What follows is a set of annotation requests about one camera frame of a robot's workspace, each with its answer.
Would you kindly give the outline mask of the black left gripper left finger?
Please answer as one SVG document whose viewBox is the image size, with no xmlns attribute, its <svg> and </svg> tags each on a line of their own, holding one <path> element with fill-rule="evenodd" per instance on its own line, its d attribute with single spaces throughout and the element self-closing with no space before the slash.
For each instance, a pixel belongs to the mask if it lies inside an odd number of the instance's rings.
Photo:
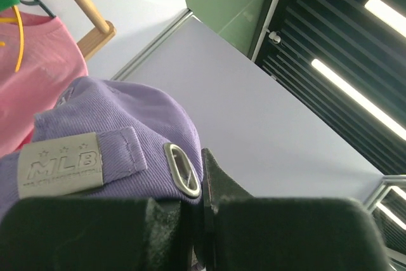
<svg viewBox="0 0 406 271">
<path fill-rule="evenodd" d="M 1 222 L 1 269 L 190 270 L 186 208 L 153 199 L 24 199 Z"/>
</svg>

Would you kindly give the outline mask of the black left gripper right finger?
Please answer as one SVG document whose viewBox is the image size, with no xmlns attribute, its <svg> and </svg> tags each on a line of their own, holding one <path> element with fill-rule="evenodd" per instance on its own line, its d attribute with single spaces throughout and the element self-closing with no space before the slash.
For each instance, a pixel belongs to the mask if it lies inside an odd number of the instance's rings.
<svg viewBox="0 0 406 271">
<path fill-rule="evenodd" d="M 352 199 L 257 198 L 203 149 L 208 270 L 389 270 L 381 234 Z"/>
</svg>

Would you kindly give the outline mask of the purple cap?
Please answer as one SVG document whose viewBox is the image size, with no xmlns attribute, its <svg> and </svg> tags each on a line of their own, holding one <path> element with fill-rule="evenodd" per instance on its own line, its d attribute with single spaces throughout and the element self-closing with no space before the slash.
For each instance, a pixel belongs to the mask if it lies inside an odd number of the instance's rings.
<svg viewBox="0 0 406 271">
<path fill-rule="evenodd" d="M 79 77 L 34 117 L 32 141 L 1 158 L 1 214 L 28 197 L 176 199 L 197 204 L 198 132 L 167 93 Z"/>
</svg>

